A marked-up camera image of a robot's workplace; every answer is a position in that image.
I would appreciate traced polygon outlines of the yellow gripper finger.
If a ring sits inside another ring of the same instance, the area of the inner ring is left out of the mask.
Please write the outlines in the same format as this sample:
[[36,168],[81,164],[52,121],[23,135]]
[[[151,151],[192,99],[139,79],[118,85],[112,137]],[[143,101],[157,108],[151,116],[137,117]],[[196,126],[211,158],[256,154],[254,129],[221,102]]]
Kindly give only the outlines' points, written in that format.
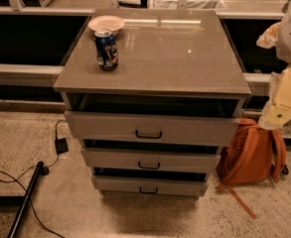
[[264,49],[271,49],[276,46],[278,39],[280,23],[274,23],[267,28],[264,33],[257,39],[256,44]]

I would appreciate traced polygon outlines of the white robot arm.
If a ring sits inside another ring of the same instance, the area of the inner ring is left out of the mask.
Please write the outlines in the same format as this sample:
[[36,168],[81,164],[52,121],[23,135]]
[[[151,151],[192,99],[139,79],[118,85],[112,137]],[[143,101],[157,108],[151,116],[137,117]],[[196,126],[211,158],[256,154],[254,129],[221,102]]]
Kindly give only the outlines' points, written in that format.
[[275,47],[277,57],[287,63],[280,73],[271,73],[269,100],[258,120],[263,129],[280,129],[291,120],[291,4],[283,19],[266,29],[256,44],[265,49]]

